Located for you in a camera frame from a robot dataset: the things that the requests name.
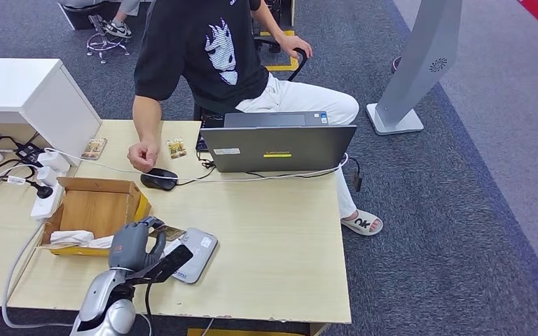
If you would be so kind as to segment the person's right hand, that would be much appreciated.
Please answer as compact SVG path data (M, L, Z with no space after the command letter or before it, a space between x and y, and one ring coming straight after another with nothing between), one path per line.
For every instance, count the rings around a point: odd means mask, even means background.
M147 173L155 165L159 154L159 144L155 141L140 141L128 148L127 158L138 171Z

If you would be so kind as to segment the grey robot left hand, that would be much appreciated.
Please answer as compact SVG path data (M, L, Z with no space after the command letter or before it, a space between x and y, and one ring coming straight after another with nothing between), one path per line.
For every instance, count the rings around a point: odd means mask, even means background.
M162 226L164 222L153 216L124 225L113 236L109 248L109 267L138 272L156 263L166 245L166 235ZM153 229L156 243L148 252L146 245L150 229Z

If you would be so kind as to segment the person's left hand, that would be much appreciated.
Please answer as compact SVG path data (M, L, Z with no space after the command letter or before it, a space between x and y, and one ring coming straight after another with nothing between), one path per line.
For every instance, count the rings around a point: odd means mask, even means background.
M298 57L296 49L302 50L307 58L310 58L313 55L310 44L299 36L289 36L285 33L281 33L275 37L275 40L280 48L290 57Z

